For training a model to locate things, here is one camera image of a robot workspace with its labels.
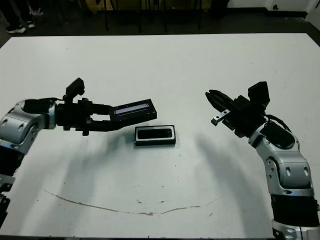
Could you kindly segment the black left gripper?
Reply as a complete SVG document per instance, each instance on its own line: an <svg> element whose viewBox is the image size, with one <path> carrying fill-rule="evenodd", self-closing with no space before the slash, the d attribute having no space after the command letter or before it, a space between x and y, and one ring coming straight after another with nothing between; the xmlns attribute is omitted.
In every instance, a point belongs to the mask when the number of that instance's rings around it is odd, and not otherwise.
<svg viewBox="0 0 320 240"><path fill-rule="evenodd" d="M55 109L55 123L63 127L64 131L75 128L76 131L82 132L83 136L88 136L89 132L112 132L135 124L133 121L91 119L92 114L108 116L112 112L113 106L95 104L87 98L82 98L77 103L68 101L58 104Z"/></svg>

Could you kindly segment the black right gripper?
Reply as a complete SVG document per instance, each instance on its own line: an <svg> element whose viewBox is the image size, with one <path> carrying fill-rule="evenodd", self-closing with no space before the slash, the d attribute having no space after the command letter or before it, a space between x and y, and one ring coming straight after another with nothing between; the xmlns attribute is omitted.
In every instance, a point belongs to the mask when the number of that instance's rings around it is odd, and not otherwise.
<svg viewBox="0 0 320 240"><path fill-rule="evenodd" d="M223 92L211 89L205 96L213 108L219 111L211 123L214 126L223 123L239 138L250 138L266 122L261 109L242 95L231 99Z"/></svg>

